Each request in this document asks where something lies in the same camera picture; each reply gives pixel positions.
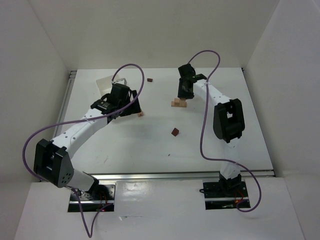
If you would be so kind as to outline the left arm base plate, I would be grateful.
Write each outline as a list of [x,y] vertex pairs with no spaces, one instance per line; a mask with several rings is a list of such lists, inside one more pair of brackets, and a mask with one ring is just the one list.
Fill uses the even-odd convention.
[[99,210],[102,210],[102,212],[113,212],[115,209],[115,183],[100,184],[97,190],[91,193],[78,188],[75,188],[75,191],[78,197],[71,190],[67,210],[69,213],[80,212],[80,205],[84,213],[98,212]]

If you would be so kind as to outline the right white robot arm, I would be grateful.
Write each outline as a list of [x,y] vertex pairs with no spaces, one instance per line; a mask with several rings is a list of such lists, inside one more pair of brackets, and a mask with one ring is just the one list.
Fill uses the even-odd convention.
[[197,95],[213,107],[212,128],[224,151],[218,182],[222,192],[235,191],[242,180],[240,167],[236,164],[240,160],[238,145],[245,129],[242,102],[221,93],[205,75],[197,74],[189,63],[180,66],[178,72],[179,100],[183,102]]

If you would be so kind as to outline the notched light wood block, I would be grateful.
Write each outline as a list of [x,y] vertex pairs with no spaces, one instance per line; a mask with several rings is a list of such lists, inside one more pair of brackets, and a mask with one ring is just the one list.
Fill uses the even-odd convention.
[[138,116],[138,117],[144,116],[144,112],[143,112],[143,111],[139,112],[139,113],[137,114],[137,116]]

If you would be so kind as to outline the white plastic bin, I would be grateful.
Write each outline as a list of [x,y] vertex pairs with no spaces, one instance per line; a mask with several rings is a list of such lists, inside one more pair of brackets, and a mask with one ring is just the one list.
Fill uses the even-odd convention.
[[101,96],[105,94],[109,94],[113,86],[112,76],[107,76],[107,77],[96,80],[96,85]]

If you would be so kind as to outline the long light wood block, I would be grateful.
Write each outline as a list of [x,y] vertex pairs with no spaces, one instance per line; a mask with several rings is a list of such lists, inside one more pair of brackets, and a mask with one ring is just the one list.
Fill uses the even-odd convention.
[[177,107],[177,108],[186,108],[187,107],[187,103],[186,105],[181,105],[181,102],[179,105],[175,105],[174,101],[171,102],[171,106],[172,107]]

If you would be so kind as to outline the light wood cube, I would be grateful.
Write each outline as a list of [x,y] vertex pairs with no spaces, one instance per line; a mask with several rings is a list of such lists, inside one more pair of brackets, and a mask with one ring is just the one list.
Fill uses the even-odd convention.
[[179,105],[180,104],[180,99],[179,98],[175,98],[174,99],[174,104],[175,105]]
[[180,100],[180,103],[181,103],[181,105],[186,105],[186,104],[187,104],[187,102],[186,102],[185,99],[181,99],[181,100]]

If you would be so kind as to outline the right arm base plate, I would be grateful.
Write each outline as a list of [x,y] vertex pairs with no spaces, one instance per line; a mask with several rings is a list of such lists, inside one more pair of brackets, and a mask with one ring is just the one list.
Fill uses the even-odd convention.
[[206,210],[236,209],[237,205],[240,209],[251,208],[247,185],[244,181],[229,191],[223,191],[218,182],[204,182],[199,192],[204,196]]

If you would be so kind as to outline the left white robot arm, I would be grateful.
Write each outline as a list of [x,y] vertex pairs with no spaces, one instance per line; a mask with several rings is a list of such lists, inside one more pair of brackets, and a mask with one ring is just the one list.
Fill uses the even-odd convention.
[[118,117],[141,112],[138,93],[115,83],[65,132],[51,140],[40,140],[35,149],[34,172],[58,188],[77,189],[94,198],[103,186],[94,176],[73,167],[72,158],[97,131]]

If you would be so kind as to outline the dark red wood cube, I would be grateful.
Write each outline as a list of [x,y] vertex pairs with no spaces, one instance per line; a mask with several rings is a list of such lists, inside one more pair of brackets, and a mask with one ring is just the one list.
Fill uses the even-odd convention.
[[174,128],[174,129],[172,130],[171,134],[176,137],[176,136],[179,134],[179,132],[180,132],[180,131],[179,131],[177,128]]

